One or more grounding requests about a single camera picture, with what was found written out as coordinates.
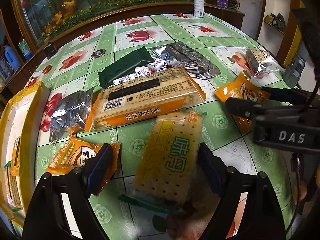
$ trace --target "white spray bottle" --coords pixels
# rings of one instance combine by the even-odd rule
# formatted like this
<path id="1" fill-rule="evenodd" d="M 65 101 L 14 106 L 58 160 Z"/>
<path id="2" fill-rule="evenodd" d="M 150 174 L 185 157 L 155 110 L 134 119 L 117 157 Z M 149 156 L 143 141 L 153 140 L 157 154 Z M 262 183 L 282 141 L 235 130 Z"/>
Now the white spray bottle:
<path id="1" fill-rule="evenodd" d="M 204 0 L 193 1 L 193 15 L 196 17 L 203 17 L 204 13 Z"/>

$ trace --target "blue water jug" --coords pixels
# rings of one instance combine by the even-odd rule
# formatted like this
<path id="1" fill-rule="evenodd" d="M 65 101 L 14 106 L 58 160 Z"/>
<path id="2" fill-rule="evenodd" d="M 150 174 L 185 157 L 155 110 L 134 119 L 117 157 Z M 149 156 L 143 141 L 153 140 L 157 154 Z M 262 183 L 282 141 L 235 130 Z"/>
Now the blue water jug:
<path id="1" fill-rule="evenodd" d="M 14 71 L 16 71 L 21 66 L 18 57 L 10 46 L 5 46 L 4 55 Z"/>

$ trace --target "round table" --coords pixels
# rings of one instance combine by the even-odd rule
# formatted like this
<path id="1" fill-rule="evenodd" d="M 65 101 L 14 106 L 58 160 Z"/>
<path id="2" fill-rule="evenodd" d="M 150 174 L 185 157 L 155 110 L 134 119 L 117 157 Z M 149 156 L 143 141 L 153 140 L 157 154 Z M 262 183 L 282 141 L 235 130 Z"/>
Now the round table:
<path id="1" fill-rule="evenodd" d="M 148 38 L 140 39 L 139 37 L 145 33 L 149 33 Z M 233 117 L 214 96 L 216 89 L 234 81 L 244 70 L 241 63 L 233 60 L 232 56 L 235 53 L 247 48 L 263 49 L 237 28 L 209 14 L 205 14 L 204 18 L 196 18 L 190 14 L 167 14 L 128 19 L 93 30 L 64 45 L 53 58 L 45 59 L 39 65 L 33 77 L 38 77 L 37 80 L 42 80 L 51 90 L 49 101 L 56 100 L 58 97 L 55 95 L 58 93 L 65 97 L 93 86 L 97 86 L 97 91 L 101 89 L 98 72 L 114 61 L 142 46 L 149 49 L 177 40 L 199 51 L 221 71 L 219 76 L 210 80 L 195 79 L 207 94 L 204 104 L 192 108 L 194 111 L 208 113 L 204 119 L 201 141 L 205 142 L 213 154 L 219 156 L 227 166 L 234 166 L 240 172 L 248 174 L 265 171 L 279 200 L 285 225 L 288 226 L 292 217 L 289 155 L 255 145 L 252 142 L 252 133 L 241 134 Z M 105 49 L 105 55 L 92 59 L 91 54 L 98 49 Z M 259 80 L 253 78 L 252 83 L 259 87 L 287 87 L 278 73 L 268 74 Z M 119 194 L 132 188 L 143 147 L 154 123 L 155 118 L 76 135 L 94 144 L 122 144 L 121 170 L 98 197 L 91 196 L 89 199 L 99 222 L 111 240 L 171 239 L 163 230 L 164 225 L 153 224 L 154 212 L 118 200 Z M 66 134 L 57 144 L 51 145 L 49 132 L 42 127 L 36 149 L 36 184 L 55 153 L 67 140 Z M 235 232 L 241 220 L 245 199 L 246 194 L 242 194 L 235 217 Z M 206 210 L 206 206 L 199 203 L 194 208 L 203 214 Z M 166 218 L 165 214 L 157 215 Z M 79 228 L 74 219 L 69 219 L 69 225 L 73 234 L 79 236 Z"/>

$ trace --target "dark green packaged bar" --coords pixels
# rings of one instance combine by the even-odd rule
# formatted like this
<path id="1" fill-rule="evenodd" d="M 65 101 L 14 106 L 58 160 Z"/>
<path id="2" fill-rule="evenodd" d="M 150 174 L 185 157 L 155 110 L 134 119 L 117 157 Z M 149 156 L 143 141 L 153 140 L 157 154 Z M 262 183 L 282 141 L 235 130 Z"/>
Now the dark green packaged bar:
<path id="1" fill-rule="evenodd" d="M 151 62 L 154 60 L 144 46 L 136 49 L 106 67 L 102 72 L 98 72 L 100 86 L 106 89 L 115 79 L 134 73 L 136 67 L 142 67 Z"/>

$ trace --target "barcode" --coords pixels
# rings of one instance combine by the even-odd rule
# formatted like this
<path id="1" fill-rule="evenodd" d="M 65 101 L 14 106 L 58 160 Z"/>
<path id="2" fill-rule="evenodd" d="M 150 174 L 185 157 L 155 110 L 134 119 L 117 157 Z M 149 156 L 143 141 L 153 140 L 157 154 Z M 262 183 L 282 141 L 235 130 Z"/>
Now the barcode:
<path id="1" fill-rule="evenodd" d="M 126 97 L 118 98 L 113 101 L 106 102 L 103 106 L 103 111 L 108 111 L 120 106 L 124 106 Z"/>
<path id="2" fill-rule="evenodd" d="M 17 149 L 18 143 L 19 143 L 19 138 L 17 138 L 14 142 L 14 147 L 13 147 L 14 149 Z"/>

